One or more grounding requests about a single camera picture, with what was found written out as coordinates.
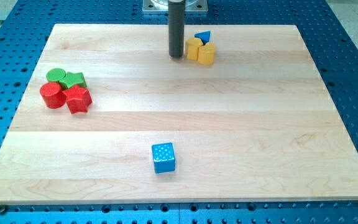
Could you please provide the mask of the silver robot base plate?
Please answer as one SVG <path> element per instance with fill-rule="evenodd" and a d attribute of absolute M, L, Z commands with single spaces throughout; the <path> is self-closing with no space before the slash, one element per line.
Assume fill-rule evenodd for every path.
<path fill-rule="evenodd" d="M 168 12 L 168 0 L 143 0 L 143 14 L 165 14 Z M 185 12 L 187 14 L 206 14 L 208 12 L 207 0 L 186 0 Z"/>

